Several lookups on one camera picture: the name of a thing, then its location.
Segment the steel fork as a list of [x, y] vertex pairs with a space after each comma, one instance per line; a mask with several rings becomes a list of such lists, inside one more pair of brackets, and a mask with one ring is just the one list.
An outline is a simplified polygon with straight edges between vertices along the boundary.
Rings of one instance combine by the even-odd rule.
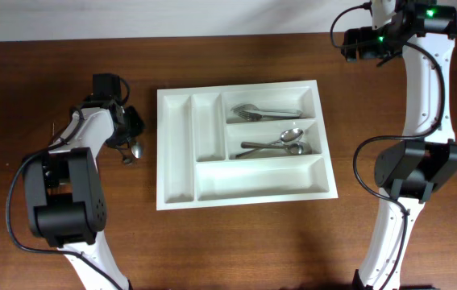
[[299, 119], [300, 115], [297, 114], [266, 114], [266, 113], [254, 113], [250, 111], [239, 111], [236, 113], [237, 116], [246, 119], [249, 122], [258, 122], [264, 119]]
[[232, 111], [255, 111], [258, 113], [275, 113], [275, 114], [290, 114], [290, 115], [296, 115], [296, 116], [302, 116], [303, 112], [301, 110], [264, 110], [260, 109], [257, 106], [253, 104], [238, 104], [237, 106], [234, 106], [231, 108]]

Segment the small steel teaspoon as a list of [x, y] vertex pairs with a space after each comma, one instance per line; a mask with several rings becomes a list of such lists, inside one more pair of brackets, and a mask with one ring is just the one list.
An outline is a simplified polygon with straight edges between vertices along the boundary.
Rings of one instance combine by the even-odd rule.
[[131, 154], [136, 159], [140, 159], [143, 156], [143, 146], [139, 141], [134, 140], [131, 143]]

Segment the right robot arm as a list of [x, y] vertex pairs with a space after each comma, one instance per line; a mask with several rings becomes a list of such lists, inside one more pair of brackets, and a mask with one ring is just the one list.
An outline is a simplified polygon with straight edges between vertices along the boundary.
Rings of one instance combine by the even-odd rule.
[[414, 224], [426, 202], [457, 172], [449, 78], [457, 37], [457, 10], [435, 1], [367, 1], [372, 25], [349, 29], [338, 46], [347, 61], [400, 57], [406, 71], [405, 125], [376, 158], [376, 224], [354, 289], [398, 289], [401, 264]]

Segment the large steel spoon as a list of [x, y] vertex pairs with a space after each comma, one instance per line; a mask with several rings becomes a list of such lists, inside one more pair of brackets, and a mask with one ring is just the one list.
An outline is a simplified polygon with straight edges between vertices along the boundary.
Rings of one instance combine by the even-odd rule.
[[302, 142], [291, 143], [289, 145], [242, 142], [241, 148], [245, 148], [245, 149], [281, 149], [281, 150], [284, 150], [289, 155], [307, 155], [312, 152], [312, 149], [310, 148], [310, 146], [308, 144], [302, 143]]
[[[295, 143], [296, 141], [300, 140], [304, 131], [300, 128], [293, 128], [286, 130], [280, 134], [280, 137], [277, 141], [273, 141], [270, 143], [265, 143], [263, 145], [263, 149], [275, 148], [276, 145], [280, 145], [282, 147], [287, 147], [288, 145]], [[246, 155], [253, 154], [262, 149], [261, 147], [253, 147], [250, 151], [245, 151], [235, 156], [236, 159], [242, 158]]]

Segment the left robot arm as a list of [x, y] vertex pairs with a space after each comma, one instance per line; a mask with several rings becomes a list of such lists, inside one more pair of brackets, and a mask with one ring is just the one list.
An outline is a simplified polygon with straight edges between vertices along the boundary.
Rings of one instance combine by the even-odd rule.
[[128, 83], [119, 75], [93, 75], [93, 92], [72, 108], [69, 124], [49, 146], [24, 157], [23, 179], [30, 231], [45, 255], [63, 255], [87, 289], [129, 289], [106, 241], [107, 207], [98, 171], [102, 147], [125, 165], [142, 155], [144, 123], [127, 104]]

